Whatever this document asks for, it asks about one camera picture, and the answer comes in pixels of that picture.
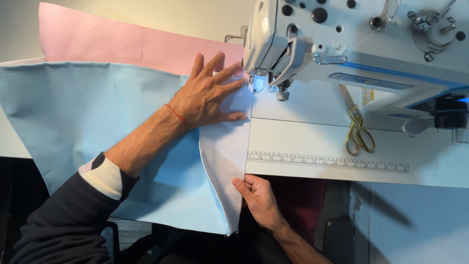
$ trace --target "measuring tape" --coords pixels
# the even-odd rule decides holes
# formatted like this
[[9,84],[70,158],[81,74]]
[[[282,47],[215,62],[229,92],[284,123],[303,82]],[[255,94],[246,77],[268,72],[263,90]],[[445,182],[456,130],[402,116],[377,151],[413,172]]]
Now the measuring tape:
[[248,162],[409,174],[409,163],[249,150]]

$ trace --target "sewing machine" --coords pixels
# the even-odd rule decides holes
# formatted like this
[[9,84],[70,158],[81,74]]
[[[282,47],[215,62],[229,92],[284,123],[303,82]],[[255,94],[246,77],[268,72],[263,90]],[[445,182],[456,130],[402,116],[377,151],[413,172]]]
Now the sewing machine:
[[462,0],[259,0],[242,28],[243,67],[251,83],[266,78],[255,93],[276,91],[278,101],[302,96],[291,85],[320,80],[372,93],[363,111],[407,119],[412,136],[463,129],[468,12]]

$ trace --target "dark sleeve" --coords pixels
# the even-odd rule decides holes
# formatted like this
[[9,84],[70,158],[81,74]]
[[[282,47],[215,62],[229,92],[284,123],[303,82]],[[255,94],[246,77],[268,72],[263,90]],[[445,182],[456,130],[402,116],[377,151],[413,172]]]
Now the dark sleeve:
[[[98,168],[101,153],[92,162]],[[112,263],[100,235],[111,213],[127,198],[138,178],[119,170],[122,196],[112,199],[91,186],[77,172],[34,211],[21,228],[12,264]]]

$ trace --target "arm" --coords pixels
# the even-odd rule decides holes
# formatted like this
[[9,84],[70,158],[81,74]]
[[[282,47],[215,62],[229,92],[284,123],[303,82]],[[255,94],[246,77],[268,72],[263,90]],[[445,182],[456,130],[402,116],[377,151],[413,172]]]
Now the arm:
[[332,264],[291,229],[280,214],[268,180],[250,174],[244,180],[235,178],[232,183],[246,200],[254,219],[273,233],[294,264]]
[[204,67],[198,54],[188,81],[169,107],[158,109],[120,142],[80,167],[34,211],[21,228],[22,238],[15,244],[17,254],[11,263],[111,263],[100,234],[143,167],[189,128],[246,119],[242,113],[219,111],[223,99],[245,84],[242,79],[219,85],[241,70],[235,64],[212,77],[222,59],[223,54],[218,54]]

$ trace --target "light blue fabric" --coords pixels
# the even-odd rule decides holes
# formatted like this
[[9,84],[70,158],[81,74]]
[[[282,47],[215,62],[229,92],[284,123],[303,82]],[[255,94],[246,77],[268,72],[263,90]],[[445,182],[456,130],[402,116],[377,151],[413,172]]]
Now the light blue fabric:
[[[53,62],[0,67],[0,105],[50,193],[167,103],[187,77],[134,65]],[[148,164],[113,216],[228,234],[204,170],[198,129]]]

